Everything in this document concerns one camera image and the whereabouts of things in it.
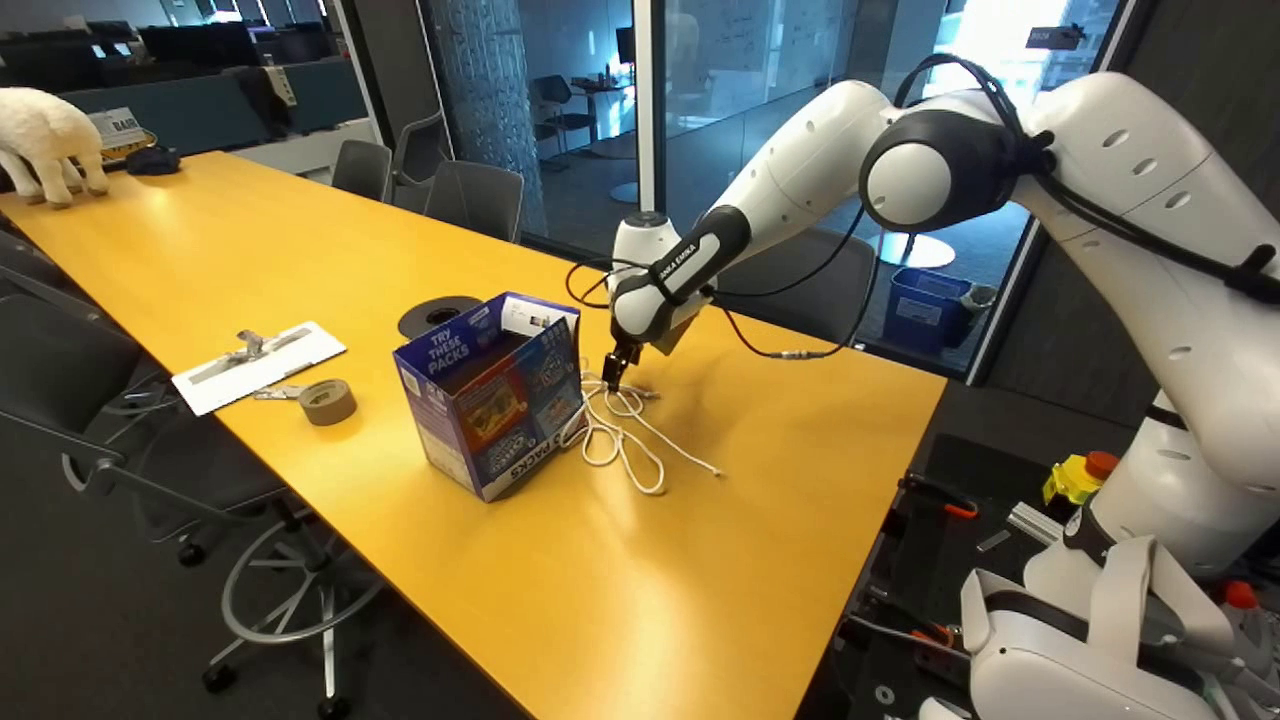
white cable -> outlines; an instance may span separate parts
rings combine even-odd
[[[645,419],[645,408],[651,400],[655,400],[655,392],[645,390],[645,386],[632,386],[632,390],[620,390],[620,392],[604,392],[601,375],[584,375],[584,408],[560,430],[560,448],[575,443],[575,454],[590,467],[622,463],[622,477],[632,481],[632,488],[640,495],[661,495],[661,492],[669,492],[669,463],[636,431],[615,423],[615,419],[636,419],[645,431],[665,439],[687,463],[695,463],[695,467],[705,467],[713,477],[723,477],[713,461],[680,448],[669,431],[661,431],[655,423]],[[645,461],[651,463],[655,477],[647,483],[640,481],[626,443],[640,448]]]

chair base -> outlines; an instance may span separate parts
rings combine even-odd
[[[323,699],[316,717],[346,717],[353,703],[340,696],[335,672],[335,627],[367,609],[379,588],[382,580],[308,511],[270,524],[238,554],[223,580],[221,611],[235,642],[206,661],[203,687],[223,691],[235,680],[231,658],[238,648],[320,642]]]

white paper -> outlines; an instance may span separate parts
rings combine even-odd
[[[266,335],[264,358],[257,359],[235,363],[228,358],[214,358],[189,371],[174,371],[173,386],[194,415],[206,415],[223,405],[235,405],[238,398],[270,390],[284,375],[323,363],[340,353],[344,344],[326,335],[316,320],[308,320],[308,324],[284,327],[279,335]]]

cardboard box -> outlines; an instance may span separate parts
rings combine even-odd
[[[428,461],[495,500],[578,415],[575,307],[503,293],[395,349]]]

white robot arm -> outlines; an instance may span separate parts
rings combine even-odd
[[[1087,621],[1103,556],[1141,541],[1169,550],[1191,575],[1222,571],[1280,516],[1274,220],[1179,113],[1126,78],[1070,81],[1020,125],[1001,84],[963,67],[978,94],[915,108],[896,108],[901,101],[868,84],[831,84],[753,156],[690,232],[622,224],[604,381],[615,390],[645,344],[673,344],[723,268],[783,244],[849,196],[901,232],[1016,202],[1117,307],[1169,408],[1144,419],[1103,492],[1022,569],[1027,597]],[[1078,717],[1078,696],[1094,696],[1093,714],[1123,717],[1141,710],[1131,691],[1151,691],[1123,685],[1117,658],[1078,672],[1087,654],[1063,661],[1059,645],[1044,645],[1052,633],[1027,642],[1007,611],[1005,623],[992,615],[986,645],[971,648],[992,654],[974,663],[974,687],[1085,687],[1063,691],[1070,703],[1044,699],[1034,717]],[[974,703],[978,717],[1016,717],[1001,691],[974,691]]]

